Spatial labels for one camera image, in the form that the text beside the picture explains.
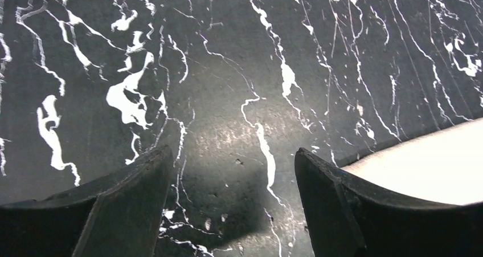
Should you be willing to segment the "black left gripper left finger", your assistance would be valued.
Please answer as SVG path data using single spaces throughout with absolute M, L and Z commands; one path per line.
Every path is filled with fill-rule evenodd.
M 49 196 L 1 206 L 2 256 L 152 256 L 174 169 L 169 146 Z

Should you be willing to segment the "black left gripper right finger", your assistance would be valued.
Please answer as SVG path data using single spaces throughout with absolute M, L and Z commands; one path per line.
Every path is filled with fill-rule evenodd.
M 397 193 L 305 148 L 294 171 L 315 256 L 481 256 L 482 204 Z

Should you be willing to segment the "beige cloth napkin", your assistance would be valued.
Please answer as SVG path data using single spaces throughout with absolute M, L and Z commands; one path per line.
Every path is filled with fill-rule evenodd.
M 434 202 L 482 202 L 482 119 L 417 137 L 343 167 L 383 188 Z

